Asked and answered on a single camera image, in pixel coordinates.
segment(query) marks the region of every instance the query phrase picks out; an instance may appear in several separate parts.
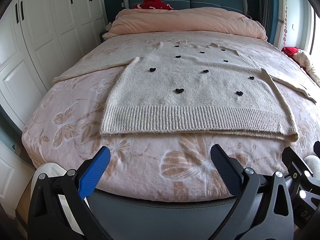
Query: bedsheet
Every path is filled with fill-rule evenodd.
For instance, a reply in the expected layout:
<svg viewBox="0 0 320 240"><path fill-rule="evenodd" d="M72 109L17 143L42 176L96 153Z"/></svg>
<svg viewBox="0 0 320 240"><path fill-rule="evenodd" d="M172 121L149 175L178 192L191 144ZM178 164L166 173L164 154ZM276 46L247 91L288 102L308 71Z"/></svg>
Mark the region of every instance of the bedsheet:
<svg viewBox="0 0 320 240"><path fill-rule="evenodd" d="M159 41L180 41L197 45L211 42L237 49L257 62L290 76L320 94L320 88L287 56L265 41L208 31L157 32L120 35L102 43L81 61L94 61L116 50L145 46ZM276 83L292 109L299 140L288 143L276 139L212 133L99 134L105 100L125 66L96 71L56 83L44 96L23 130L22 141L34 165L53 162L68 170L94 156L105 145L111 161L97 188L128 197L157 201L203 201L230 196L210 160L210 148L219 143L243 167L271 175L286 173L281 153L291 146L302 158L313 154L319 140L318 103Z"/></svg>

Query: black heart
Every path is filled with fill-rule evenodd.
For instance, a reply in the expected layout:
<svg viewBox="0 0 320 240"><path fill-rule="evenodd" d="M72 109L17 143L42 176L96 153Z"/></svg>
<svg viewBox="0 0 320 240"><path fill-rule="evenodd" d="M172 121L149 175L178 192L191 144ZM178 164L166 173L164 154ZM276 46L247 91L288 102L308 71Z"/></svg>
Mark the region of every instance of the black heart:
<svg viewBox="0 0 320 240"><path fill-rule="evenodd" d="M179 94L182 93L183 91L184 91L183 88L180 88L180 89L179 89L179 88L176 88L176 92L179 93Z"/></svg>

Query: door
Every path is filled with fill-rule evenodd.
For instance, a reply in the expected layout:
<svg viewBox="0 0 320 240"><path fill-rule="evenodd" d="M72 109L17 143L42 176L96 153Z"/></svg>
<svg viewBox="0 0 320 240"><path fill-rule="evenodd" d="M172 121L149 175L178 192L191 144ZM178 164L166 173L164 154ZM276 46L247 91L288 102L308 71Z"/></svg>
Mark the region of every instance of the door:
<svg viewBox="0 0 320 240"><path fill-rule="evenodd" d="M84 54L89 53L100 44L99 36L95 26L95 15L92 10L91 0L73 0L77 23L83 43Z"/></svg>
<svg viewBox="0 0 320 240"><path fill-rule="evenodd" d="M54 27L67 60L73 67L83 56L83 45L76 20L74 0L49 0Z"/></svg>
<svg viewBox="0 0 320 240"><path fill-rule="evenodd" d="M19 0L21 28L31 60L45 87L68 69L53 25L49 0Z"/></svg>
<svg viewBox="0 0 320 240"><path fill-rule="evenodd" d="M0 141L0 203L16 209L35 170Z"/></svg>
<svg viewBox="0 0 320 240"><path fill-rule="evenodd" d="M0 20L0 104L23 130L47 90L24 43L19 9L13 0Z"/></svg>
<svg viewBox="0 0 320 240"><path fill-rule="evenodd" d="M94 19L94 26L96 31L96 38L100 40L99 34L106 30L106 11L103 0L92 0L90 3L90 10Z"/></svg>

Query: wardrobe door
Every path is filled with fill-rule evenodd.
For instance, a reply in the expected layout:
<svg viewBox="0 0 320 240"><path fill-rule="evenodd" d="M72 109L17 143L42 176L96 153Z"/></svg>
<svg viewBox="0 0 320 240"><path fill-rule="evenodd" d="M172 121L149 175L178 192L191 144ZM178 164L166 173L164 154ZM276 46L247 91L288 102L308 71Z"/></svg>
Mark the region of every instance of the wardrobe door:
<svg viewBox="0 0 320 240"><path fill-rule="evenodd" d="M0 104L23 130L47 90L24 43L19 10L13 0L0 20Z"/></svg>
<svg viewBox="0 0 320 240"><path fill-rule="evenodd" d="M90 5L91 5L92 17L94 19L96 37L99 38L99 34L106 30L106 24L107 24L104 1L92 0Z"/></svg>
<svg viewBox="0 0 320 240"><path fill-rule="evenodd" d="M49 0L54 27L68 66L83 56L83 45L76 20L75 0Z"/></svg>
<svg viewBox="0 0 320 240"><path fill-rule="evenodd" d="M77 23L83 43L84 54L89 53L100 44L96 36L95 17L91 10L91 0L73 0Z"/></svg>
<svg viewBox="0 0 320 240"><path fill-rule="evenodd" d="M21 28L31 60L45 87L68 69L53 25L49 0L19 0Z"/></svg>

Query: cream knit sweater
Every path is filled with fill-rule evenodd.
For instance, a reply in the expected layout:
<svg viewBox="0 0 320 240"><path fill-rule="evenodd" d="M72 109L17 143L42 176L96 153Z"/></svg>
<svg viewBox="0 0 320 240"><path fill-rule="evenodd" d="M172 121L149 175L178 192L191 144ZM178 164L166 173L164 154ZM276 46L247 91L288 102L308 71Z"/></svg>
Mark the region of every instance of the cream knit sweater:
<svg viewBox="0 0 320 240"><path fill-rule="evenodd" d="M250 58L215 43L152 48L132 60L110 92L101 134L208 131L298 139L291 109ZM303 88L275 79L310 98Z"/></svg>

